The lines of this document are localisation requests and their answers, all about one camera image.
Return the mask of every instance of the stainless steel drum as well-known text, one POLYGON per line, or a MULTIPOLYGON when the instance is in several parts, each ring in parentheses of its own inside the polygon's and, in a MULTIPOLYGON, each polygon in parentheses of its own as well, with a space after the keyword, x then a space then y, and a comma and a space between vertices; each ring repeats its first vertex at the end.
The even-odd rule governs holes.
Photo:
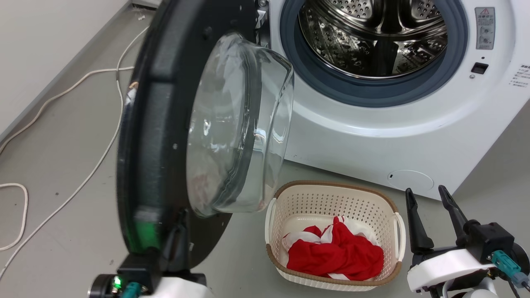
POLYGON ((434 0, 307 0, 298 19, 316 55, 357 78, 411 74, 447 45, 434 0))

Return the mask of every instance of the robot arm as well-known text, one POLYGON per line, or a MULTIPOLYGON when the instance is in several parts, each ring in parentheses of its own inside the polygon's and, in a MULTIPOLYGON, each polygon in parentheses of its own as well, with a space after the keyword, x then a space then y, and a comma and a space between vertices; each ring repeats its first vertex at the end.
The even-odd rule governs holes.
POLYGON ((456 246, 434 248, 418 215, 414 193, 407 189, 413 253, 407 275, 410 290, 429 292, 433 298, 447 298, 447 292, 464 289, 471 289, 464 297, 496 297, 491 282, 496 277, 519 288, 528 287, 528 256, 514 237, 497 223, 481 225, 476 220, 467 220, 447 189, 439 186, 438 190, 453 223, 456 246))
POLYGON ((156 292, 140 298, 214 298, 210 289, 180 277, 162 277, 156 292))

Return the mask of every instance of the washing machine door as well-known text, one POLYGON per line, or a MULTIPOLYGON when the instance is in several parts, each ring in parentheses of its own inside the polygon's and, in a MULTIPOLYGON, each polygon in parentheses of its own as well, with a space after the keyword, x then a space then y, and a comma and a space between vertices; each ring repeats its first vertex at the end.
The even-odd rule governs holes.
POLYGON ((136 61, 117 165, 130 252, 163 249, 187 218, 190 267, 233 212, 272 199, 293 105, 293 70, 257 46, 254 1, 164 1, 136 61))

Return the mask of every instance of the teal connector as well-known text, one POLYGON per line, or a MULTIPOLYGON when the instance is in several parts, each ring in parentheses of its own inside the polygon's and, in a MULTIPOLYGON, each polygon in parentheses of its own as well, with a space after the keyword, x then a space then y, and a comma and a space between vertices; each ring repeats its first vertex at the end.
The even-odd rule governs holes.
POLYGON ((138 298, 142 294, 142 285, 139 283, 128 283, 121 298, 138 298))
POLYGON ((517 265, 502 250, 497 250, 491 255, 491 262, 511 279, 517 272, 521 272, 521 267, 517 265))
POLYGON ((522 288, 523 286, 528 286, 528 276, 522 273, 521 267, 502 250, 493 252, 491 262, 504 272, 516 287, 522 288))

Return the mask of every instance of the green led light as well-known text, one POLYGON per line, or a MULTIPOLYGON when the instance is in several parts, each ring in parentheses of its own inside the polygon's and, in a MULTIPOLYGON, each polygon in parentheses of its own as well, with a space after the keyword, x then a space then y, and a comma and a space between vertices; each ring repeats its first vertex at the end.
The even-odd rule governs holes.
POLYGON ((114 277, 114 287, 115 288, 121 288, 121 279, 119 276, 114 277))

